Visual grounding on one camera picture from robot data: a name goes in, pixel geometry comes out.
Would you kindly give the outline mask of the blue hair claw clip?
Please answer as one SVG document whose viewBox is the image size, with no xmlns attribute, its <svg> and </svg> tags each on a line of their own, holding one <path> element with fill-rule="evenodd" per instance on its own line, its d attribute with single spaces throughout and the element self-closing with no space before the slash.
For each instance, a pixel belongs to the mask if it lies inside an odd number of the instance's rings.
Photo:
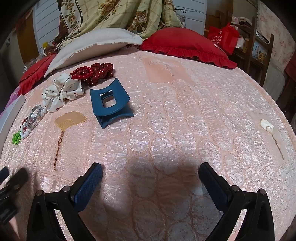
<svg viewBox="0 0 296 241">
<path fill-rule="evenodd" d="M 130 96 L 118 78 L 106 88 L 91 89 L 90 97 L 93 114 L 103 129 L 119 118 L 134 116 L 129 106 Z"/>
</svg>

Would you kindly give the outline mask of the white cherry print scrunchie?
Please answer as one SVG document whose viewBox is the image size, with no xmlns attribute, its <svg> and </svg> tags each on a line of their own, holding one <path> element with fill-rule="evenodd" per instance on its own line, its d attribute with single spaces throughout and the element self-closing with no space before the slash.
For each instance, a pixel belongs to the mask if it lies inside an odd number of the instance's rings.
<svg viewBox="0 0 296 241">
<path fill-rule="evenodd" d="M 84 94 L 81 81 L 70 74 L 62 73 L 42 92 L 44 113 L 53 113 L 62 108 L 68 100 L 76 100 Z"/>
</svg>

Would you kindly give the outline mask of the dark red polka dot scrunchie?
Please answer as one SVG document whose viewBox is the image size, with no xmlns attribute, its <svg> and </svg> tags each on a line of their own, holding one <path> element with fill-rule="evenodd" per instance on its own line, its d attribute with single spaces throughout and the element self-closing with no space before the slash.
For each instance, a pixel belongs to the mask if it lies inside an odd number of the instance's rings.
<svg viewBox="0 0 296 241">
<path fill-rule="evenodd" d="M 82 66 L 70 73 L 73 79 L 80 80 L 86 86 L 95 86 L 113 76 L 114 65 L 111 63 L 94 63 Z"/>
</svg>

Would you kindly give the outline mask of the white shallow tray box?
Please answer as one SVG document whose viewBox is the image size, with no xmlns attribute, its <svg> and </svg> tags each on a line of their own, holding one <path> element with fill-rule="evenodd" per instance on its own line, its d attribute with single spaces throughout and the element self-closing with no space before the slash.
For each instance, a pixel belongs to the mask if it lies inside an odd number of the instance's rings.
<svg viewBox="0 0 296 241">
<path fill-rule="evenodd" d="M 24 103 L 25 98 L 23 95 L 20 95 L 3 111 L 1 116 L 0 154 L 2 153 L 9 130 Z"/>
</svg>

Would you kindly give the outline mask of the pink embroidered bedspread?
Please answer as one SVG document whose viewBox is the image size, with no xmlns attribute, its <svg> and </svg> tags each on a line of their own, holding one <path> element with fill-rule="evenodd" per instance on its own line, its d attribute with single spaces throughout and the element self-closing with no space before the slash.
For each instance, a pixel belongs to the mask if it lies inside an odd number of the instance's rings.
<svg viewBox="0 0 296 241">
<path fill-rule="evenodd" d="M 57 72 L 25 95 L 1 166 L 25 167 L 12 225 L 25 240 L 34 194 L 71 185 L 94 163 L 104 168 L 81 218 L 97 240 L 205 240 L 222 213 L 198 177 L 203 162 L 242 190 L 266 190 L 275 239 L 295 217 L 295 134 L 274 100 L 241 69 L 135 48 L 101 57 L 114 65 L 133 117 L 102 128 L 90 91 L 47 113 L 30 135 L 11 139 Z"/>
</svg>

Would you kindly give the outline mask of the red ruffled cushion left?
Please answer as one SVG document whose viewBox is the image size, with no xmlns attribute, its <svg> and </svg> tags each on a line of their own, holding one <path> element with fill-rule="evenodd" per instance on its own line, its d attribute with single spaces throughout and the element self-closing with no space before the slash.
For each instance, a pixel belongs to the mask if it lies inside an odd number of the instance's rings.
<svg viewBox="0 0 296 241">
<path fill-rule="evenodd" d="M 51 54 L 43 57 L 41 60 L 34 63 L 21 77 L 19 81 L 18 96 L 25 95 L 34 88 L 42 79 L 49 68 L 50 63 L 57 54 Z"/>
</svg>

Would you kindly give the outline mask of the red ruffled cushion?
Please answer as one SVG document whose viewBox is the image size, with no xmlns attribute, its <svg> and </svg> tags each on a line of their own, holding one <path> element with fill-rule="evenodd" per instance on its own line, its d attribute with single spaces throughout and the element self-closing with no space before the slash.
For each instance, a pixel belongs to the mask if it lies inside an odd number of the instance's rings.
<svg viewBox="0 0 296 241">
<path fill-rule="evenodd" d="M 34 63 L 21 77 L 19 81 L 18 96 L 25 95 L 34 88 L 42 79 L 49 68 L 50 63 L 57 54 L 51 54 L 43 57 L 41 60 Z"/>
<path fill-rule="evenodd" d="M 153 33 L 139 47 L 142 51 L 195 60 L 217 67 L 234 69 L 237 64 L 211 40 L 186 28 L 163 28 Z"/>
</svg>

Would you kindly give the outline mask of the wooden chair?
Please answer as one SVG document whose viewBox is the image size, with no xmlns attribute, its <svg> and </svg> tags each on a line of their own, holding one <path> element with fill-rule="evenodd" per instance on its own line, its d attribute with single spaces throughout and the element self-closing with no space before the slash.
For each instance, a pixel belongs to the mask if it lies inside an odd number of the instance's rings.
<svg viewBox="0 0 296 241">
<path fill-rule="evenodd" d="M 259 71 L 257 82 L 260 86 L 264 85 L 267 69 L 270 63 L 273 50 L 274 35 L 267 40 L 262 34 L 257 32 L 257 18 L 252 18 L 252 23 L 239 22 L 231 23 L 233 27 L 245 34 L 245 48 L 235 48 L 230 58 L 237 63 L 245 73 L 251 74 L 251 68 L 255 67 L 255 71 Z"/>
</svg>

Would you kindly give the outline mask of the white pillow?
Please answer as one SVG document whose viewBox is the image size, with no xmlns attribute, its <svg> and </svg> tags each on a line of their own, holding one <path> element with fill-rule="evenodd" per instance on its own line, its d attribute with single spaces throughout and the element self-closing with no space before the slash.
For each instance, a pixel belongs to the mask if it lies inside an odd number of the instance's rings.
<svg viewBox="0 0 296 241">
<path fill-rule="evenodd" d="M 50 63 L 44 77 L 54 70 L 117 51 L 129 44 L 140 46 L 142 38 L 121 28 L 94 29 L 63 47 Z"/>
</svg>

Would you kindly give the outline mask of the red ruffled cushion right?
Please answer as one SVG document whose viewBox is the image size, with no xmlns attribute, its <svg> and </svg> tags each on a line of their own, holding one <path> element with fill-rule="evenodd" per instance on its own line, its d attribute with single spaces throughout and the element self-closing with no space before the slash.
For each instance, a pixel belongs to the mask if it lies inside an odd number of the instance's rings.
<svg viewBox="0 0 296 241">
<path fill-rule="evenodd" d="M 139 47 L 142 51 L 195 60 L 217 67 L 234 69 L 237 64 L 211 40 L 186 28 L 163 28 L 153 33 Z"/>
</svg>

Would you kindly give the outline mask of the red shopping bag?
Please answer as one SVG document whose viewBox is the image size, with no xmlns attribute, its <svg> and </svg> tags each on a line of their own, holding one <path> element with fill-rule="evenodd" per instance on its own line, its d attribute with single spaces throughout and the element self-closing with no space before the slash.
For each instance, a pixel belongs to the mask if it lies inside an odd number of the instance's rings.
<svg viewBox="0 0 296 241">
<path fill-rule="evenodd" d="M 220 47 L 227 55 L 232 55 L 240 33 L 230 23 L 222 29 L 210 26 L 207 38 Z"/>
</svg>

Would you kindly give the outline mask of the floral beige quilt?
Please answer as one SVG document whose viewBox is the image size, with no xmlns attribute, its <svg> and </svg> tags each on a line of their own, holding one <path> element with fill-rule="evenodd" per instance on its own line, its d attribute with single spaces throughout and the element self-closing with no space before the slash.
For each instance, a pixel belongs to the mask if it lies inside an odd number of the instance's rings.
<svg viewBox="0 0 296 241">
<path fill-rule="evenodd" d="M 126 29 L 142 39 L 165 27 L 182 27 L 172 1 L 57 1 L 60 32 L 54 45 L 61 50 L 94 29 Z"/>
</svg>

